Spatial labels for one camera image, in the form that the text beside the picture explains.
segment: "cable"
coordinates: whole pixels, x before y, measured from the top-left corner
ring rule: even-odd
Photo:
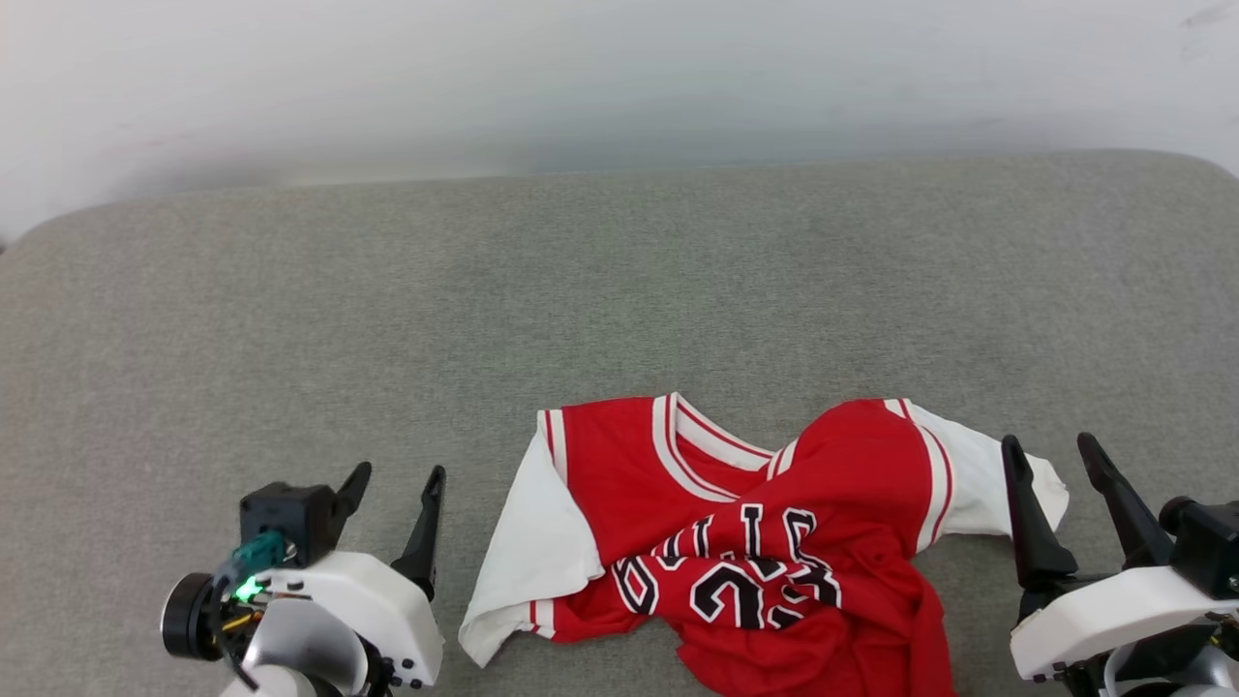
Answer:
[[[232,669],[238,680],[245,683],[250,692],[258,692],[258,682],[240,665],[232,643],[224,633],[224,598],[227,598],[233,582],[244,581],[255,573],[276,567],[287,561],[289,556],[290,550],[285,545],[284,536],[274,530],[265,531],[234,550],[232,557],[219,565],[216,576],[211,579],[214,584],[212,587],[211,635],[223,652],[224,660],[228,661],[228,667]]]
[[[211,613],[211,635],[216,639],[216,644],[224,655],[224,660],[228,661],[228,667],[232,669],[237,678],[245,683],[245,687],[248,687],[250,692],[258,692],[258,681],[255,681],[254,677],[240,665],[240,661],[237,660],[237,654],[233,651],[232,643],[229,641],[228,635],[224,634],[224,594],[228,592],[228,587],[232,584],[232,581],[227,576],[217,576],[214,583],[216,586],[212,589],[212,593],[214,594],[212,602],[214,612]]]
[[[1110,657],[1105,660],[1105,669],[1101,671],[1101,685],[1105,686],[1106,697],[1119,697],[1115,676],[1119,669],[1127,662],[1127,657],[1131,656],[1135,646],[1135,644],[1124,644],[1111,651]]]
[[[228,620],[227,623],[224,623],[224,633],[229,633],[229,631],[232,631],[234,629],[240,629],[240,628],[243,628],[243,626],[245,626],[245,625],[248,625],[250,623],[258,623],[261,619],[263,619],[263,612],[261,610],[254,610],[253,613],[250,613],[248,615],[237,618],[234,620]]]

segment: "red stripe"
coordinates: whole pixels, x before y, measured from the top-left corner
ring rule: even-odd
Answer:
[[[543,412],[543,417],[546,420],[546,447],[550,448],[550,459],[555,462],[555,435],[551,432],[550,427],[550,410]]]
[[[779,465],[779,469],[783,470],[783,473],[786,473],[787,470],[792,469],[792,465],[794,464],[793,461],[795,461],[794,451],[793,451],[792,447],[795,446],[799,441],[800,441],[800,437],[797,437],[794,441],[792,441],[792,443],[789,443],[786,448],[783,448],[783,458],[787,459],[786,463],[783,463],[782,465]],[[793,454],[788,456],[788,451],[792,451]]]
[[[938,520],[935,520],[933,524],[933,532],[929,536],[929,541],[933,542],[934,540],[938,540],[938,530],[942,527],[943,519],[947,517],[947,510],[950,509],[950,496],[955,487],[955,483],[952,482],[950,458],[947,457],[947,449],[942,447],[942,441],[938,441],[938,436],[934,432],[912,421],[912,413],[908,412],[907,400],[900,400],[900,409],[903,410],[903,416],[907,417],[909,422],[912,422],[912,426],[923,430],[926,433],[929,435],[929,438],[933,438],[934,444],[938,446],[938,452],[942,453],[942,464],[943,467],[947,468],[947,498],[943,500],[942,513],[938,514]]]
[[[783,454],[786,452],[787,452],[786,449],[784,451],[779,451],[778,456],[774,457],[774,458],[772,458],[771,462],[769,462],[769,464],[766,465],[766,467],[768,467],[771,469],[769,474],[766,475],[766,479],[774,479],[776,477],[778,477],[778,464],[783,462]]]
[[[929,437],[933,438],[933,442],[938,444],[938,452],[942,453],[942,462],[944,465],[947,465],[947,499],[943,501],[942,513],[938,514],[938,520],[934,521],[933,524],[933,537],[929,539],[932,541],[932,540],[938,540],[938,529],[942,527],[942,521],[943,519],[947,517],[947,510],[950,509],[950,496],[953,494],[952,489],[954,488],[954,483],[952,482],[952,475],[950,475],[952,470],[950,458],[947,457],[947,449],[942,447],[942,441],[938,441],[938,437],[934,435],[934,432],[929,431],[928,428],[926,430],[926,433],[928,433]]]
[[[719,433],[717,431],[715,431],[714,428],[711,428],[710,425],[707,425],[704,421],[701,421],[700,418],[698,418],[696,415],[694,415],[689,410],[685,410],[683,406],[678,406],[678,409],[679,409],[679,411],[681,413],[686,415],[690,420],[693,420],[694,422],[696,422],[696,425],[699,427],[706,430],[710,433],[710,436],[714,436],[719,441],[722,441],[724,443],[727,443],[727,444],[730,444],[730,446],[732,446],[735,448],[738,448],[738,449],[741,449],[741,451],[743,451],[746,453],[757,456],[758,458],[769,458],[771,457],[769,453],[764,453],[762,451],[756,451],[756,449],[753,449],[753,448],[751,448],[751,447],[748,447],[748,446],[746,446],[746,444],[736,441],[735,438],[732,438],[732,437],[730,437],[730,436],[727,436],[725,433]]]
[[[694,483],[696,483],[696,485],[700,487],[701,489],[707,489],[707,490],[714,491],[715,494],[717,494],[720,496],[735,498],[735,494],[730,494],[730,493],[727,493],[727,491],[725,491],[722,489],[719,489],[716,485],[707,483],[706,480],[704,480],[701,478],[701,475],[699,475],[695,472],[693,472],[693,469],[689,468],[689,464],[684,462],[684,458],[680,458],[680,452],[679,452],[678,448],[675,448],[675,443],[673,442],[674,438],[675,438],[675,426],[672,422],[672,399],[668,397],[667,399],[667,449],[668,449],[668,452],[670,452],[672,458],[676,463],[679,463],[680,469],[684,470],[684,474],[689,475],[689,479],[691,479]]]

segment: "basketball jersey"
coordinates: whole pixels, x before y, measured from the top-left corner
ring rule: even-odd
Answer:
[[[1067,489],[1028,458],[1057,527]],[[840,405],[771,452],[680,395],[538,415],[460,630],[484,666],[663,618],[727,696],[950,695],[942,607],[909,560],[1010,535],[996,441],[907,400]]]

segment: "couch cushion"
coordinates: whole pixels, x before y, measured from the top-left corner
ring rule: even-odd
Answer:
[[[0,256],[5,692],[217,695],[167,591],[234,546],[273,479],[375,465],[343,547],[393,558],[449,472],[435,609],[455,635],[534,411],[683,391],[763,446],[855,397],[1012,432],[1073,490],[1062,540],[1120,552],[1074,437],[1160,506],[1239,499],[1239,186],[1075,152],[304,189],[114,204]],[[961,695],[1021,687],[1010,545],[918,558]],[[442,695],[704,695],[674,635],[492,666]]]

